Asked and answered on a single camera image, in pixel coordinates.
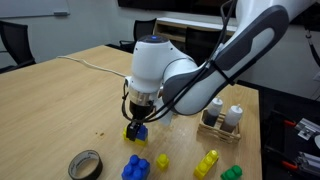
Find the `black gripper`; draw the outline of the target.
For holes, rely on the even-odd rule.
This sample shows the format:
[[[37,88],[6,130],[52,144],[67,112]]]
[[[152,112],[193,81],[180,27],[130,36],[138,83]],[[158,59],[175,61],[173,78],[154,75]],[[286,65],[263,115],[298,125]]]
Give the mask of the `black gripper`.
[[[135,141],[139,137],[140,128],[143,124],[142,120],[151,114],[153,108],[152,102],[148,102],[146,106],[130,103],[129,110],[132,114],[133,122],[129,123],[126,128],[126,137],[129,140]]]

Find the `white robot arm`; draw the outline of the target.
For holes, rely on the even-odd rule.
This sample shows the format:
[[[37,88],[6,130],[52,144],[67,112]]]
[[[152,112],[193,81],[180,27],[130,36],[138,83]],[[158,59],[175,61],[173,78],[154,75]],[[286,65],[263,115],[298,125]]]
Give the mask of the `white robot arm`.
[[[140,38],[133,52],[132,74],[124,84],[122,114],[126,137],[134,141],[144,123],[165,115],[193,115],[275,46],[290,21],[319,0],[229,0],[237,28],[198,65],[163,36]]]

